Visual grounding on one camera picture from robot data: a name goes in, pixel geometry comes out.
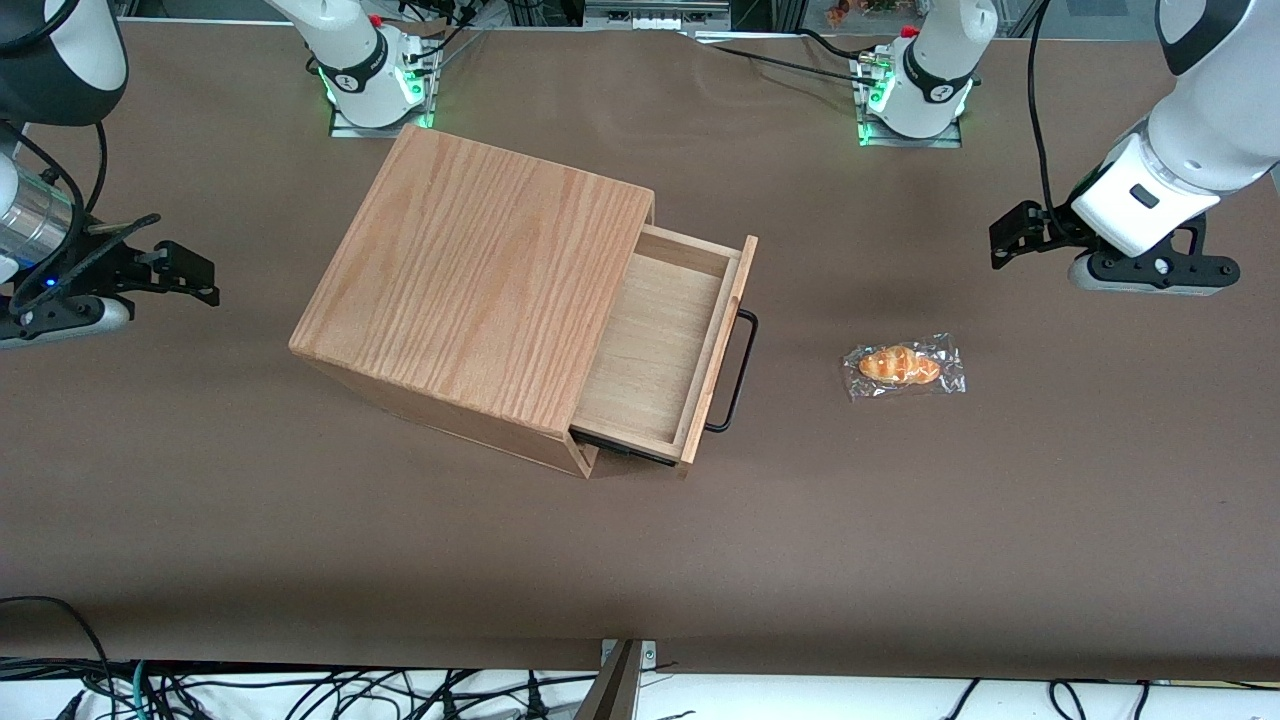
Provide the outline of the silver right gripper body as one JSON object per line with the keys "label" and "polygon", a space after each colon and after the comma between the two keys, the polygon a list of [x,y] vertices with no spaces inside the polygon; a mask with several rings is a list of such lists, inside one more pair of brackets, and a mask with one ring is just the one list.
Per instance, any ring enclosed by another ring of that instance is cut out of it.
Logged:
{"label": "silver right gripper body", "polygon": [[60,190],[15,164],[1,161],[1,282],[44,264],[59,277],[73,245],[76,209]]}

